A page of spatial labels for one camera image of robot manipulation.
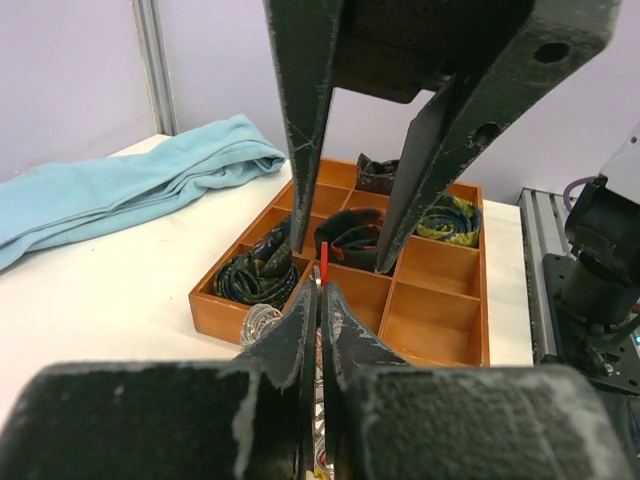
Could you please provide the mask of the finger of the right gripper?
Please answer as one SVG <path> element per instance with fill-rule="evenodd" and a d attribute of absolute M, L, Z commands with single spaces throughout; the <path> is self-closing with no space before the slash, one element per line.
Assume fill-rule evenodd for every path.
<path fill-rule="evenodd" d="M 608 30 L 516 29 L 476 48 L 409 125 L 377 272 L 391 269 L 422 216 L 477 157 L 610 39 Z"/>
<path fill-rule="evenodd" d="M 294 185 L 291 248 L 309 226 L 334 88 L 342 1 L 264 3 Z"/>

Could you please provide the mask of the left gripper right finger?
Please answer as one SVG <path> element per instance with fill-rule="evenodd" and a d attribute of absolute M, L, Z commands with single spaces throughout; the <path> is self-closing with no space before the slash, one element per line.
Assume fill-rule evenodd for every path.
<path fill-rule="evenodd" d="M 326 455 L 339 479 L 627 479 L 631 465 L 574 369 L 418 368 L 321 297 Z"/>

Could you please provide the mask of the red key tag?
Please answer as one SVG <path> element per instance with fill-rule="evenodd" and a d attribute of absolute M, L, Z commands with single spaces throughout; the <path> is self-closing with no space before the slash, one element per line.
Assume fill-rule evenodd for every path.
<path fill-rule="evenodd" d="M 321 243 L 320 255 L 320 281 L 324 287 L 328 282 L 328 265 L 329 265 L 329 244 L 327 241 Z"/>

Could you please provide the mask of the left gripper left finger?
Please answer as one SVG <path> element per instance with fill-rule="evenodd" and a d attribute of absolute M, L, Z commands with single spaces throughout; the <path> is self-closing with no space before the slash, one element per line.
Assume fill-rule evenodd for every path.
<path fill-rule="evenodd" d="M 301 479 L 314 464 L 317 287 L 229 361 L 58 363 L 1 433 L 5 479 Z"/>

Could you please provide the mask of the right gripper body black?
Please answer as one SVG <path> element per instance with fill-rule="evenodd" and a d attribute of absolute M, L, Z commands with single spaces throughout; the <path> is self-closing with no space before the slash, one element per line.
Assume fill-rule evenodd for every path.
<path fill-rule="evenodd" d="M 408 104 L 490 70 L 552 88 L 610 42 L 617 1 L 349 1 L 337 87 Z"/>

